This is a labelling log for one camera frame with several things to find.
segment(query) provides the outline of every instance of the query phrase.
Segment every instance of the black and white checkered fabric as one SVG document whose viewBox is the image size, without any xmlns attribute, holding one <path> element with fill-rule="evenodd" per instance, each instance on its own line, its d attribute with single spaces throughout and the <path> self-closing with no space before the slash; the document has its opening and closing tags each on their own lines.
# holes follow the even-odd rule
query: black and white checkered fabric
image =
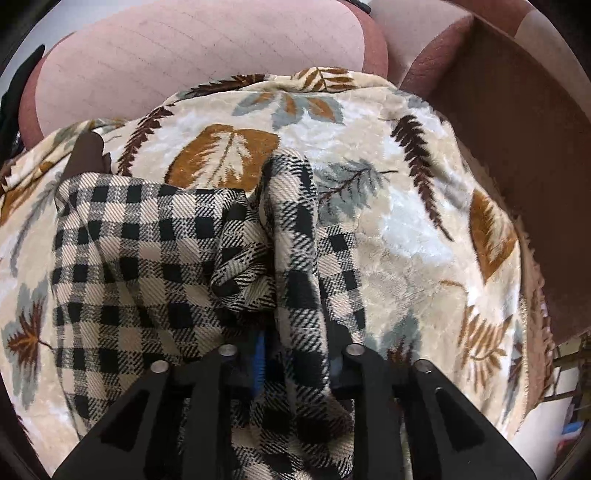
<svg viewBox="0 0 591 480">
<path fill-rule="evenodd" d="M 56 363 L 81 434 L 155 360 L 199 359 L 267 312 L 264 387 L 233 406 L 238 478 L 350 474 L 352 412 L 330 393 L 325 315 L 362 341 L 355 233 L 318 224 L 304 157 L 276 152 L 250 198 L 85 173 L 56 205 Z"/>
</svg>

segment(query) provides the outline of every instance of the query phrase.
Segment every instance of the beige blanket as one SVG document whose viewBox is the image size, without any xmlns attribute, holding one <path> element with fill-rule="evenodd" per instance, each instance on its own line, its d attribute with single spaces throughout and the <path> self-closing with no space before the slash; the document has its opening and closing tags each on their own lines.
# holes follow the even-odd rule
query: beige blanket
<svg viewBox="0 0 591 480">
<path fill-rule="evenodd" d="M 506 437 L 538 401 L 530 371 L 539 377 L 545 365 L 524 360 L 531 316 L 541 310 L 531 301 L 538 285 L 524 281 L 534 264 L 463 161 L 452 126 L 373 75 L 240 76 L 178 93 L 125 124 L 62 129 L 4 170 L 0 369 L 50 473 L 86 433 L 74 426 L 56 374 L 50 265 L 57 179 L 88 129 L 103 135 L 114 173 L 183 188 L 248 193 L 277 148 L 305 155 L 319 222 L 355 229 L 365 344 L 394 361 L 430 359 Z"/>
</svg>

